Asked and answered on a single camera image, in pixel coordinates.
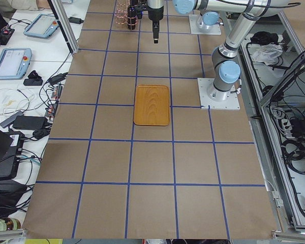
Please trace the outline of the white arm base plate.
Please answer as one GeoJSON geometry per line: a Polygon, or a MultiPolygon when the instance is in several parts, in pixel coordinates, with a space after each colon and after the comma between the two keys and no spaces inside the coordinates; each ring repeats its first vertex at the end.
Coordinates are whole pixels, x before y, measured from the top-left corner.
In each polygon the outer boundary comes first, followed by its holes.
{"type": "Polygon", "coordinates": [[[218,91],[214,87],[214,78],[198,78],[198,89],[201,109],[239,110],[240,105],[236,88],[230,91],[218,91]]]}
{"type": "Polygon", "coordinates": [[[189,23],[193,35],[221,35],[220,26],[223,24],[222,22],[217,21],[213,25],[206,25],[200,15],[190,14],[189,23]]]}

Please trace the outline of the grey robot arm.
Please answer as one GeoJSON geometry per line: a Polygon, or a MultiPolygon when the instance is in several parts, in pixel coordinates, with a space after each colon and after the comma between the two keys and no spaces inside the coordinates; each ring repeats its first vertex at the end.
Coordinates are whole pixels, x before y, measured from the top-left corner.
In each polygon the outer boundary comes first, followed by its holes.
{"type": "Polygon", "coordinates": [[[218,12],[215,11],[209,11],[204,13],[201,12],[196,21],[196,25],[200,30],[207,30],[213,26],[219,24],[222,25],[222,23],[219,22],[219,19],[220,19],[220,15],[218,12]]]}
{"type": "Polygon", "coordinates": [[[212,62],[216,77],[206,89],[207,95],[214,101],[222,102],[229,97],[230,90],[239,79],[240,67],[233,61],[238,49],[254,24],[261,17],[273,16],[284,8],[293,8],[301,3],[291,1],[173,1],[177,13],[188,14],[192,10],[200,11],[203,22],[209,11],[239,13],[240,16],[227,36],[225,42],[215,49],[212,62]]]}

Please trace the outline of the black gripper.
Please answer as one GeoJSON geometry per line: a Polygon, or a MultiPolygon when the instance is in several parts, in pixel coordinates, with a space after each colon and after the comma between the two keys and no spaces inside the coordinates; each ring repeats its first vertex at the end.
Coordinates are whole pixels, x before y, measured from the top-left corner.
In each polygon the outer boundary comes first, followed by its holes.
{"type": "MultiPolygon", "coordinates": [[[[162,20],[164,13],[163,0],[148,0],[147,1],[148,17],[150,20],[162,20]]],[[[153,40],[155,44],[159,42],[159,22],[152,23],[153,40]]]]}

